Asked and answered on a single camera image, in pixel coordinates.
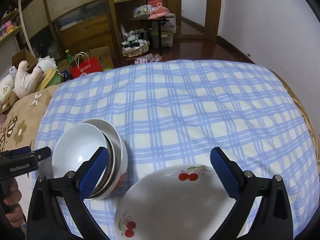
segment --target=bed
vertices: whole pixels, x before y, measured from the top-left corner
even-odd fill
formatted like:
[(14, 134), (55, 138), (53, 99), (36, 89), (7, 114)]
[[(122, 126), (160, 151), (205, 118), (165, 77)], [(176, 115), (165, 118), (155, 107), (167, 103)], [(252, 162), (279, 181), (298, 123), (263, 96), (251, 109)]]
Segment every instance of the bed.
[[(82, 120), (97, 117), (111, 122), (128, 150), (127, 176), (110, 197), (85, 202), (111, 239), (116, 239), (117, 204), (137, 180), (176, 164), (210, 166), (209, 153), (216, 146), (242, 170), (284, 178), (294, 235), (318, 207), (315, 130), (287, 84), (264, 67), (215, 60), (141, 64), (93, 73), (41, 93), (13, 106), (0, 147), (54, 149), (63, 132)], [(33, 178), (40, 173), (52, 176), (50, 160)], [(79, 234), (63, 202), (61, 208), (71, 231)]]

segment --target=white plate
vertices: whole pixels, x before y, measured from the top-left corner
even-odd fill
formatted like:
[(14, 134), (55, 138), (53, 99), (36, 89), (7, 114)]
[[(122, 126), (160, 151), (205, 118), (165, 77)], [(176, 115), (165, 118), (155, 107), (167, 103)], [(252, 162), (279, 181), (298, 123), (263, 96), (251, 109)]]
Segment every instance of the white plate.
[(211, 167), (158, 170), (124, 195), (115, 215), (117, 239), (209, 240), (235, 202)]
[(109, 141), (112, 142), (116, 156), (116, 167), (111, 180), (95, 195), (90, 197), (90, 200), (99, 200), (109, 196), (115, 191), (125, 178), (128, 168), (127, 149), (116, 128), (106, 120), (92, 118), (83, 121), (83, 123), (89, 123), (99, 128), (107, 136)]
[(94, 125), (80, 123), (66, 131), (58, 140), (52, 154), (53, 176), (63, 177), (76, 171), (100, 147), (108, 148), (103, 133)]

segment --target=blue gripper pad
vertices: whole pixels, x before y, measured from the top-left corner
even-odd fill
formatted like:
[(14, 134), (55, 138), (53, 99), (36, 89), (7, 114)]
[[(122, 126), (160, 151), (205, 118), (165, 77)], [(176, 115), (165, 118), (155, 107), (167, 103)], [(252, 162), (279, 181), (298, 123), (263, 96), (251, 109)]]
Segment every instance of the blue gripper pad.
[(211, 150), (210, 162), (228, 196), (237, 200), (240, 197), (239, 182), (215, 148)]
[(106, 148), (100, 147), (98, 157), (89, 167), (86, 174), (79, 181), (78, 195), (81, 200), (89, 198), (99, 181), (104, 169), (109, 165), (109, 152)]
[(23, 155), (23, 154), (28, 154), (31, 153), (31, 148), (30, 146), (25, 146), (19, 149), (12, 150), (11, 155), (12, 156), (18, 156), (18, 155)]

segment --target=handle grip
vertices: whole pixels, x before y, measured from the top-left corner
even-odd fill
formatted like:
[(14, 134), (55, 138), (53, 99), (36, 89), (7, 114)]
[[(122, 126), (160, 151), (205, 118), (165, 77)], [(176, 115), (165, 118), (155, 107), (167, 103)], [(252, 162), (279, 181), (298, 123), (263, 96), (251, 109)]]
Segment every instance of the handle grip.
[(0, 181), (0, 206), (2, 207), (5, 214), (9, 214), (14, 206), (7, 206), (4, 203), (4, 199), (10, 194), (10, 185), (12, 184), (14, 179), (7, 179)]
[(20, 228), (14, 228), (5, 216), (14, 208), (4, 203), (4, 199), (10, 194), (10, 185), (13, 180), (10, 178), (0, 181), (0, 231), (3, 233), (4, 240), (23, 240), (25, 239), (23, 231)]

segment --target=doorway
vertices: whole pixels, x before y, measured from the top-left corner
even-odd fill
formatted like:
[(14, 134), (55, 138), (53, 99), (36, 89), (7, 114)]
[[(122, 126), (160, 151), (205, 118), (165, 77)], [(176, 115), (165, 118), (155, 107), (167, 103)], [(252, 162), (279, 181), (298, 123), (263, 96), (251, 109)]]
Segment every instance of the doorway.
[(163, 0), (163, 3), (176, 15), (175, 38), (216, 40), (221, 0)]

